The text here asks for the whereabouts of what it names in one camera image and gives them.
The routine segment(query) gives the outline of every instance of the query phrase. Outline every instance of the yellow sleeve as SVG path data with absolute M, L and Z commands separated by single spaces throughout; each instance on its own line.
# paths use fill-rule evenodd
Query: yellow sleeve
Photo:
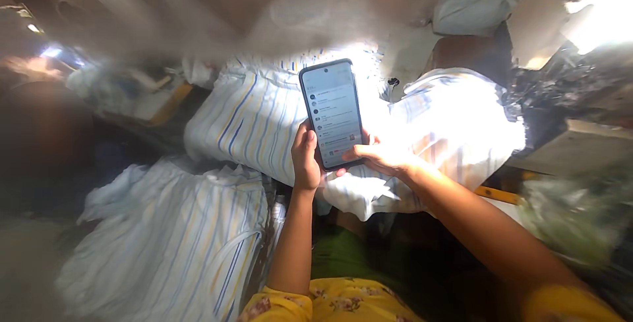
M 237 322 L 312 320 L 312 300 L 304 295 L 289 294 L 268 287 L 253 295 Z
M 545 286 L 523 306 L 525 322 L 624 322 L 605 302 L 588 291 L 570 286 Z

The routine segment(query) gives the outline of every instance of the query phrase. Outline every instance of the white plastic bag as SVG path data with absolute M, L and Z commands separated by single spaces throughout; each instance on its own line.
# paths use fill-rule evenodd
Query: white plastic bag
M 492 36 L 520 0 L 439 0 L 433 31 L 447 35 Z

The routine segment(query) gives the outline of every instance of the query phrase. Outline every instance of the phone screen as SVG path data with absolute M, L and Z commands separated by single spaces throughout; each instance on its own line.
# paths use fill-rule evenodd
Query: phone screen
M 308 70 L 301 80 L 323 166 L 348 163 L 343 153 L 363 143 L 351 62 Z

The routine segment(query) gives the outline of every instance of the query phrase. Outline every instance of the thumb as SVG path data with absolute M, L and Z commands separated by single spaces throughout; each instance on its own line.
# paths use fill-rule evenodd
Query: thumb
M 313 130 L 308 131 L 305 146 L 308 153 L 314 152 L 317 146 L 317 134 L 315 133 L 315 131 Z
M 378 154 L 376 153 L 375 145 L 360 145 L 356 144 L 352 149 L 348 150 L 343 154 L 344 160 L 355 160 L 361 157 L 367 157 L 369 159 L 377 159 Z

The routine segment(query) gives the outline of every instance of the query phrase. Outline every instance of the yellow floral top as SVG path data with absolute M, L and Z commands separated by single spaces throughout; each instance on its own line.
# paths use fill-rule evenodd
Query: yellow floral top
M 532 294 L 524 321 L 623 322 L 588 292 L 548 286 Z M 310 296 L 265 287 L 248 302 L 238 322 L 248 321 L 422 321 L 388 287 L 352 278 L 314 279 Z

